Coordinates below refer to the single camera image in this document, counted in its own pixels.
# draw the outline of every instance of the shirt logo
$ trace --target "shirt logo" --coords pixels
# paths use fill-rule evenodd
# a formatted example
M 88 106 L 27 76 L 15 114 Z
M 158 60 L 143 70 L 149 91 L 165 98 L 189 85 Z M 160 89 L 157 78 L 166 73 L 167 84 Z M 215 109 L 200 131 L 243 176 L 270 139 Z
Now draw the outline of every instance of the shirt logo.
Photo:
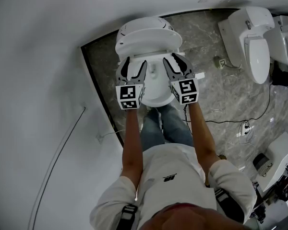
M 164 178 L 164 182 L 168 182 L 168 181 L 173 180 L 174 177 L 175 177 L 175 175 L 177 175 L 177 173 L 176 173 L 176 174 L 169 175 L 169 176 L 166 176 L 166 177 L 163 177 L 163 178 Z

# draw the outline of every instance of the floor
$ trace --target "floor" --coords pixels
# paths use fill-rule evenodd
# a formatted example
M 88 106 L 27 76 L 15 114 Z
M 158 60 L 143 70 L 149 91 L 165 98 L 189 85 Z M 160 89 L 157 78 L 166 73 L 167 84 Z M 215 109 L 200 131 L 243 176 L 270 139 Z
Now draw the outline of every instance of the floor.
M 220 56 L 229 62 L 217 22 L 227 18 L 233 11 L 202 11 L 165 18 L 177 31 L 183 44 L 180 50 L 192 63 L 195 73 L 204 72 L 205 78 L 199 80 L 199 104 L 207 120 L 222 122 L 240 121 L 259 118 L 269 103 L 270 78 L 264 84 L 254 83 L 243 69 L 217 69 L 213 57 Z M 101 93 L 116 123 L 118 130 L 125 127 L 125 111 L 120 110 L 116 100 L 115 71 L 119 58 L 115 52 L 116 34 L 109 35 L 85 48 L 91 68 L 100 87 Z M 243 170 L 252 180 L 257 173 L 252 160 L 281 135 L 288 132 L 288 88 L 271 86 L 270 103 L 265 114 L 258 120 L 251 120 L 253 133 L 247 137 L 236 137 L 240 123 L 215 124 L 208 122 L 209 129 L 216 142 L 218 154 Z M 176 99 L 172 102 L 179 109 L 184 119 L 183 106 Z M 139 123 L 142 126 L 146 107 L 139 109 Z M 246 139 L 252 137 L 251 145 Z

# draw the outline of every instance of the white t-shirt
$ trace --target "white t-shirt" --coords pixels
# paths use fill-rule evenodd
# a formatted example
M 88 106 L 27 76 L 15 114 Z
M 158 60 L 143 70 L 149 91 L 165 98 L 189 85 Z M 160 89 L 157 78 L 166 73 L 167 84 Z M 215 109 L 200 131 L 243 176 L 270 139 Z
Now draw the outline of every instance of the white t-shirt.
M 182 144 L 164 144 L 143 153 L 143 173 L 136 189 L 129 178 L 120 176 L 100 197 L 90 215 L 95 230 L 110 230 L 118 224 L 121 211 L 129 204 L 138 205 L 139 229 L 155 213 L 175 203 L 190 203 L 220 211 L 215 189 L 223 188 L 244 212 L 244 222 L 256 202 L 256 193 L 249 178 L 227 160 L 215 162 L 209 172 L 214 188 L 204 185 L 205 174 L 197 161 L 195 149 Z

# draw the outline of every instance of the forearm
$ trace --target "forearm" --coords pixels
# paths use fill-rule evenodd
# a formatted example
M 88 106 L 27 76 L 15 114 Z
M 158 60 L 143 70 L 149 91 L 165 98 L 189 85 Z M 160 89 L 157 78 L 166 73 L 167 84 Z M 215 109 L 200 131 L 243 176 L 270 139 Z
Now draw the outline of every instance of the forearm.
M 189 104 L 189 112 L 193 131 L 193 143 L 197 159 L 205 173 L 208 174 L 211 165 L 219 160 L 215 152 L 215 141 L 205 122 L 199 104 Z
M 140 140 L 137 110 L 127 111 L 126 135 L 122 155 L 123 170 L 142 173 L 143 152 Z

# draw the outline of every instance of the jeans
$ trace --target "jeans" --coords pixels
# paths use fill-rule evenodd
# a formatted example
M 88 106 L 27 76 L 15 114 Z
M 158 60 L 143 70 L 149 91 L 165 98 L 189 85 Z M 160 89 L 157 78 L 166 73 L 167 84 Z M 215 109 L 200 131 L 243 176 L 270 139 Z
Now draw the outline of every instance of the jeans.
M 159 113 L 163 124 L 163 134 L 159 127 Z M 141 131 L 142 150 L 153 146 L 165 144 L 166 141 L 193 147 L 190 130 L 178 116 L 177 110 L 171 105 L 153 108 L 148 112 L 143 121 Z

